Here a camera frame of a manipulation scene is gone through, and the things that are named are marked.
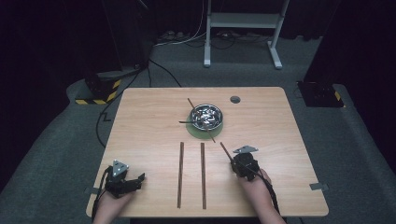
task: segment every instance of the tabletop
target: tabletop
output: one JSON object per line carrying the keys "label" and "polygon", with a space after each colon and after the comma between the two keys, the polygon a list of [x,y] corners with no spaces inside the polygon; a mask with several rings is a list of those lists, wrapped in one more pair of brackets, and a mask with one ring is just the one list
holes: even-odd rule
{"label": "tabletop", "polygon": [[[237,96],[238,104],[230,99]],[[186,120],[194,105],[223,114],[214,143],[192,136]],[[180,207],[180,143],[184,144]],[[130,166],[126,179],[146,179],[121,217],[254,217],[220,142],[232,156],[243,146],[271,177],[283,217],[321,217],[329,212],[288,99],[279,87],[133,88],[124,91],[94,186],[114,160]],[[205,145],[205,204],[201,143]],[[95,195],[87,206],[90,216]]]}

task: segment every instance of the human hand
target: human hand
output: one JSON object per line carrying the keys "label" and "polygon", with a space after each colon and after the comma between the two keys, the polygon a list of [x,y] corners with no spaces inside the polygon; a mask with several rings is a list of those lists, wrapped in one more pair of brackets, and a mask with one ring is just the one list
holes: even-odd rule
{"label": "human hand", "polygon": [[[260,169],[259,174],[262,174],[271,183],[270,177],[263,169]],[[253,207],[258,205],[273,206],[270,192],[259,177],[256,176],[253,180],[248,181],[246,178],[238,176],[238,181]]]}
{"label": "human hand", "polygon": [[135,191],[127,193],[120,198],[115,198],[110,192],[105,191],[99,200],[93,224],[109,224],[116,218],[125,205],[131,201]]}
{"label": "human hand", "polygon": [[[271,183],[270,177],[263,169],[260,169],[259,174]],[[250,201],[262,224],[285,223],[283,218],[273,207],[270,192],[261,178],[256,176],[253,180],[248,181],[244,177],[237,177],[239,184],[242,186],[247,199]]]}

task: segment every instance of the stainless steel bowl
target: stainless steel bowl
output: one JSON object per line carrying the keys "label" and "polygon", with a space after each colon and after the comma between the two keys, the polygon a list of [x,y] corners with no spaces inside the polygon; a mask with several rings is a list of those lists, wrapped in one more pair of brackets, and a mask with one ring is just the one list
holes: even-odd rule
{"label": "stainless steel bowl", "polygon": [[222,120],[222,113],[215,105],[198,105],[190,112],[192,125],[202,131],[205,131],[205,128],[209,131],[218,128]]}

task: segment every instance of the white stand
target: white stand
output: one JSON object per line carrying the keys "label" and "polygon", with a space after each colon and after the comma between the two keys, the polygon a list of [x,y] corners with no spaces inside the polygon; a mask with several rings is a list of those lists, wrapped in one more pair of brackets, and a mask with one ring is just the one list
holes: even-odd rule
{"label": "white stand", "polygon": [[204,67],[210,66],[210,29],[212,27],[238,27],[238,28],[271,28],[275,29],[272,41],[268,41],[268,48],[276,69],[282,68],[279,56],[276,52],[276,42],[279,38],[280,29],[285,19],[289,0],[285,0],[279,14],[246,14],[246,13],[212,13],[212,0],[207,3],[206,41]]}

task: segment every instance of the gray floor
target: gray floor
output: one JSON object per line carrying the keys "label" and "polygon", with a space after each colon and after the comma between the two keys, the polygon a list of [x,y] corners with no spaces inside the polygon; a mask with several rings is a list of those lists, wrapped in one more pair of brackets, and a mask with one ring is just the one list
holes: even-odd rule
{"label": "gray floor", "polygon": [[[230,42],[213,41],[226,47]],[[155,47],[151,59],[171,71],[183,87],[282,87],[290,101],[308,154],[321,183],[330,213],[303,217],[310,223],[396,223],[396,178],[380,155],[357,113],[347,90],[334,87],[344,108],[306,107],[296,81],[302,80],[319,40],[279,39],[277,50],[284,65],[275,70],[266,44],[236,43],[228,49],[212,49],[212,65],[203,68],[203,48],[186,45]],[[152,87],[177,87],[160,67],[150,64]],[[121,82],[126,88],[132,77]],[[83,81],[67,90],[70,105],[37,138],[14,176],[0,195],[0,223],[90,223],[85,214],[91,187],[102,159],[95,125],[105,105],[76,105]],[[148,87],[143,71],[131,88]],[[118,99],[107,117],[114,119]],[[106,142],[112,120],[100,121],[99,136]],[[254,223],[256,219],[133,219],[133,223]],[[289,223],[301,223],[289,217]],[[118,219],[115,223],[129,223]]]}

